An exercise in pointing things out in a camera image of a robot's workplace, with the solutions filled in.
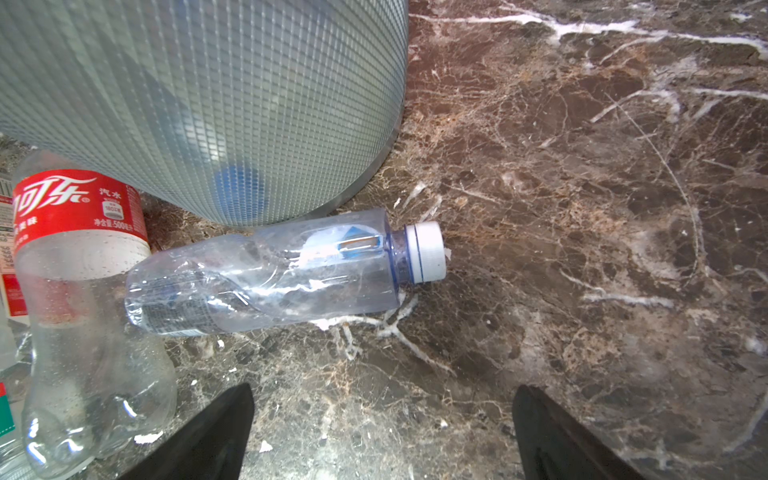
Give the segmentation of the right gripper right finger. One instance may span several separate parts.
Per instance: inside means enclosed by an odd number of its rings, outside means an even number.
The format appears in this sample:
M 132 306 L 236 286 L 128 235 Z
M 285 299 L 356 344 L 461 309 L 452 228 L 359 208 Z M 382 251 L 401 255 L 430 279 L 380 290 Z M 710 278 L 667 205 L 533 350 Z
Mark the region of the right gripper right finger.
M 519 386 L 512 416 L 527 479 L 643 480 L 540 388 Z

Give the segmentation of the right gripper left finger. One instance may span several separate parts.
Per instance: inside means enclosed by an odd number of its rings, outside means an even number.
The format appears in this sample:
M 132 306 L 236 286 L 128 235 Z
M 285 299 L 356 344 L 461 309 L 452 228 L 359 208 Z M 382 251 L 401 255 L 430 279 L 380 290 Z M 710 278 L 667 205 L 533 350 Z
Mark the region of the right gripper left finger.
M 237 480 L 254 411 L 249 384 L 229 388 L 122 477 Z

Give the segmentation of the red label cola bottle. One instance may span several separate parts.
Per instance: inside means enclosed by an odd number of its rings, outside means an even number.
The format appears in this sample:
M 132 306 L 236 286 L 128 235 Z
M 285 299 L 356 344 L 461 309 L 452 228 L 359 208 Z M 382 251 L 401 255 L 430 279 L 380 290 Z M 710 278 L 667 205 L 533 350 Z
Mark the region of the red label cola bottle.
M 138 191 L 38 150 L 14 174 L 12 206 L 32 339 L 25 453 L 39 477 L 65 479 L 163 430 L 176 374 L 124 306 L 126 273 L 150 253 Z

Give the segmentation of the clear bottle white cap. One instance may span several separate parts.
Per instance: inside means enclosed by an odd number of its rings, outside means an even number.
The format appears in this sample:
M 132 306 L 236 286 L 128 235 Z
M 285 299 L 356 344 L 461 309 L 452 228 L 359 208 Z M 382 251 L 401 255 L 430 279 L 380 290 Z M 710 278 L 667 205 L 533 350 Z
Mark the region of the clear bottle white cap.
M 128 273 L 125 308 L 158 335 L 243 332 L 392 310 L 401 286 L 446 272 L 436 222 L 395 230 L 373 209 L 158 252 Z

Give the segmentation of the green label clear bottle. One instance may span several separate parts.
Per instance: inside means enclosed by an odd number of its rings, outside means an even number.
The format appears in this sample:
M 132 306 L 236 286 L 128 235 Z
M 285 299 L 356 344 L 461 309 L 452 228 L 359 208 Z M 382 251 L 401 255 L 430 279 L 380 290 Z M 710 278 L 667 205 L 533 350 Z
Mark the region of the green label clear bottle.
M 1 478 L 24 479 L 24 447 L 8 387 L 1 383 Z

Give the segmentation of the large clear square bottle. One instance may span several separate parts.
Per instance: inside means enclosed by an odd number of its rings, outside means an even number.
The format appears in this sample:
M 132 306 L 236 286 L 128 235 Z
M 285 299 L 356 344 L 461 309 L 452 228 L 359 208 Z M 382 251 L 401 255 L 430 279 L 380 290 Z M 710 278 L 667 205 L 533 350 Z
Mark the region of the large clear square bottle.
M 1 174 L 1 299 L 9 320 L 29 325 L 27 307 L 13 262 L 12 182 Z

